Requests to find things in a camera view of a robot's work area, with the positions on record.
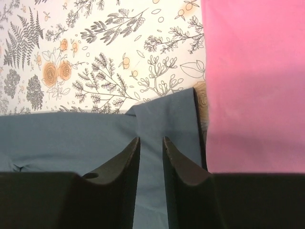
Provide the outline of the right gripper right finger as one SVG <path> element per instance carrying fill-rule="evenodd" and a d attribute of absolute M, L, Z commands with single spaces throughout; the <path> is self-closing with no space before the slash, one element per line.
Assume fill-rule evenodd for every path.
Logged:
<path fill-rule="evenodd" d="M 163 138 L 171 229 L 302 229 L 304 174 L 210 173 Z"/>

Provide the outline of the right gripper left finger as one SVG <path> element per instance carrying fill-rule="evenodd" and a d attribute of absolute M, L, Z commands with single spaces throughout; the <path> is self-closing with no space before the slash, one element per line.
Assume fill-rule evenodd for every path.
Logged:
<path fill-rule="evenodd" d="M 131 229 L 140 163 L 140 139 L 95 170 L 2 172 L 3 229 Z"/>

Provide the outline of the blue-grey t-shirt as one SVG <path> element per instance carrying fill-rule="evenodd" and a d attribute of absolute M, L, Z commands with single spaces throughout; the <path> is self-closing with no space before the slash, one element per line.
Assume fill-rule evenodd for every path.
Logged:
<path fill-rule="evenodd" d="M 125 114 L 41 113 L 0 118 L 2 172 L 94 170 L 141 140 L 133 226 L 166 229 L 163 138 L 202 163 L 197 95 L 193 88 L 131 107 Z"/>

